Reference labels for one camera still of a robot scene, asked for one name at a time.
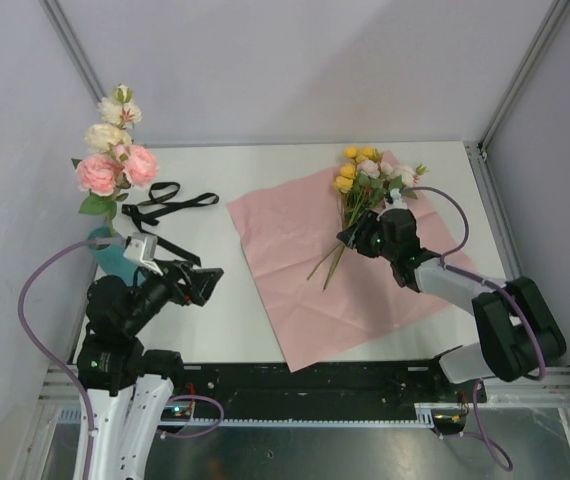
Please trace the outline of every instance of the yellow flower bouquet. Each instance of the yellow flower bouquet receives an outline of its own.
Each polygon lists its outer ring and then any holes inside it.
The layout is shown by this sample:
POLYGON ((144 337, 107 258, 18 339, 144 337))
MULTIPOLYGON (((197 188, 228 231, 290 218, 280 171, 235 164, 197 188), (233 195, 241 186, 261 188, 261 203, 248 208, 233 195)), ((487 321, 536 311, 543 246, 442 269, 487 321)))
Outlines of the yellow flower bouquet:
MULTIPOLYGON (((340 175, 334 180, 334 188, 340 195, 343 230, 351 227, 365 210, 382 207, 385 196, 392 190, 398 189, 407 198, 418 198, 414 192, 403 192, 403 189, 416 185, 427 171, 425 166, 419 165, 414 169, 409 165, 392 165, 373 147, 352 145, 345 149, 343 155, 349 162, 341 167, 340 175)), ((318 267, 334 254, 323 285, 323 290, 326 290, 344 252, 345 245, 338 242, 316 264, 307 279, 312 278, 318 267)))

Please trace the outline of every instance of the black strap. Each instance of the black strap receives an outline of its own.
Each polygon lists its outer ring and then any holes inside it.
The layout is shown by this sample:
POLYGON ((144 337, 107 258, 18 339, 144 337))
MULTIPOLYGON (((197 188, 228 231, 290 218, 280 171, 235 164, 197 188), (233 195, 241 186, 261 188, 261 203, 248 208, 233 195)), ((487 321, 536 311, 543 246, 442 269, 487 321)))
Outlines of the black strap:
MULTIPOLYGON (((217 204, 220 200, 219 196, 215 193, 203 193, 202 195, 199 195, 198 197, 192 198, 191 200, 187 200, 185 202, 168 202, 168 200, 171 200, 176 196, 176 194, 178 194, 180 189, 181 186, 178 182, 153 183, 148 192, 149 200, 145 200, 138 205, 123 204, 121 207, 121 212, 123 215, 126 215, 132 219, 132 222, 134 222, 134 225, 136 225, 136 228, 139 232, 150 233, 143 229, 143 224, 153 227, 158 225, 158 218, 167 215, 168 213, 177 212, 179 210, 183 210, 184 208, 207 207, 209 205, 217 204), (167 189, 170 189, 170 191, 162 194, 159 197, 156 197, 154 195, 155 192, 167 189), (162 207, 149 213, 142 213, 139 210, 139 207, 149 207, 152 205, 161 205, 162 207)), ((162 237, 159 237, 158 235, 156 235, 156 237, 158 238, 157 243, 159 246, 163 247, 178 257, 184 258, 185 260, 188 260, 193 264, 198 265, 199 267, 201 266, 201 259, 197 255, 188 252, 187 250, 165 240, 162 237)))

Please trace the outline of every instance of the white rose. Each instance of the white rose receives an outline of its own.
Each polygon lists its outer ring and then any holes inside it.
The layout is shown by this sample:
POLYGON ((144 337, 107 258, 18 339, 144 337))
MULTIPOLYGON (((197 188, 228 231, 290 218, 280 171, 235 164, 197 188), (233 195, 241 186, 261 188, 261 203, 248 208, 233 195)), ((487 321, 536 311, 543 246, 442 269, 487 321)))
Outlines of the white rose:
POLYGON ((385 178, 392 178, 392 172, 394 171, 394 167, 392 167, 386 161, 381 161, 381 173, 385 176, 385 178))
POLYGON ((115 98, 103 98, 98 104, 101 118, 119 128, 129 128, 141 121, 141 109, 134 102, 120 103, 115 98))
POLYGON ((374 162, 373 160, 364 160, 358 164, 356 169, 359 172, 363 172, 370 178, 378 178, 381 175, 380 170, 378 169, 378 163, 374 162))
POLYGON ((416 170, 414 170, 409 165, 398 165, 394 167, 392 174, 389 178, 396 178, 401 176, 403 179, 403 185, 405 187, 413 187, 416 184, 416 170))
POLYGON ((121 130, 109 123, 97 123, 92 125, 85 134, 85 141, 97 152, 107 152, 114 145, 122 143, 131 145, 132 137, 125 130, 121 130))
POLYGON ((103 97, 98 104, 98 111, 101 112, 103 121, 117 126, 121 124, 123 105, 115 98, 103 97))
POLYGON ((133 126, 135 123, 140 122, 142 118, 141 109, 134 102, 123 104, 122 125, 124 128, 133 126))

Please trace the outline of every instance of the floor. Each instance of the floor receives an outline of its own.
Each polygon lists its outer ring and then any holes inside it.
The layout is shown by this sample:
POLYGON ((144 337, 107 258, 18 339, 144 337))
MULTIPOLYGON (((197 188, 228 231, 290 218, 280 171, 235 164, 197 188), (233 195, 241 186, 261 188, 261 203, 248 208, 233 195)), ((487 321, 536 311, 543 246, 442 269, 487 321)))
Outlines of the floor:
MULTIPOLYGON (((556 410, 483 411, 489 435, 514 461, 507 474, 472 438, 429 430, 221 428, 192 440, 157 439, 153 480, 570 479, 570 450, 556 410)), ((466 427, 477 431, 473 418, 466 427)), ((60 424, 43 480, 72 478, 79 426, 60 424)))

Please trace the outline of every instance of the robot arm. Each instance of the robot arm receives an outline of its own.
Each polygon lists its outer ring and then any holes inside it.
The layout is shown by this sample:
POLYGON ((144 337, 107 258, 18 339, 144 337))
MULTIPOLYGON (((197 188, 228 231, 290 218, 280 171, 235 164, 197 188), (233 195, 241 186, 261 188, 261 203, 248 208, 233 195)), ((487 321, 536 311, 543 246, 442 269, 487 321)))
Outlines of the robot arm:
POLYGON ((337 238, 348 248, 370 258, 390 262, 401 287, 436 295, 472 314, 480 345, 444 354, 441 367, 452 383, 496 375, 510 382, 538 366, 532 343, 522 324, 512 321, 515 312, 494 286, 506 290, 532 327, 547 362, 566 351, 565 339, 536 284, 520 277, 505 282, 446 267, 441 255, 420 245, 416 219, 402 201, 382 213, 364 212, 337 238))
MULTIPOLYGON (((178 352, 148 350, 136 337, 167 302, 203 306, 223 275, 184 261, 154 260, 156 237, 134 234, 125 257, 145 272, 140 286, 116 276, 87 292, 88 334, 79 353, 78 378, 94 410, 94 431, 82 422, 74 480, 142 480, 158 421, 175 388, 185 384, 178 352), (86 448, 92 439, 89 475, 86 448)), ((83 403, 82 415, 88 415, 83 403)))

